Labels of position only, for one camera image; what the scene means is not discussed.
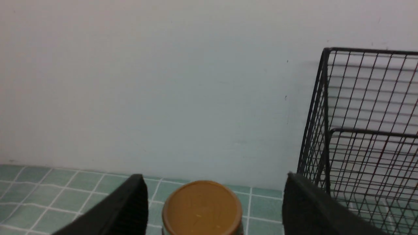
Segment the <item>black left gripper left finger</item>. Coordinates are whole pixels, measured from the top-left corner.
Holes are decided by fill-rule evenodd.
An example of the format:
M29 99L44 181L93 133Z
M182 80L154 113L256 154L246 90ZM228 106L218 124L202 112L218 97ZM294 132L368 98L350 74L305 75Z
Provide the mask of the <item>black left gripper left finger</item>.
M54 235L145 235L148 215L147 185L142 174L133 174Z

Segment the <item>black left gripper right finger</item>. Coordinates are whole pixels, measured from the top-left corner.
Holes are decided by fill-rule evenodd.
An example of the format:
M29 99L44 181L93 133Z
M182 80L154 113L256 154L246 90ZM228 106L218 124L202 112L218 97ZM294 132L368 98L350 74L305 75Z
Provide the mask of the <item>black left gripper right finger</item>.
M283 195L286 235L384 235L304 176L289 172Z

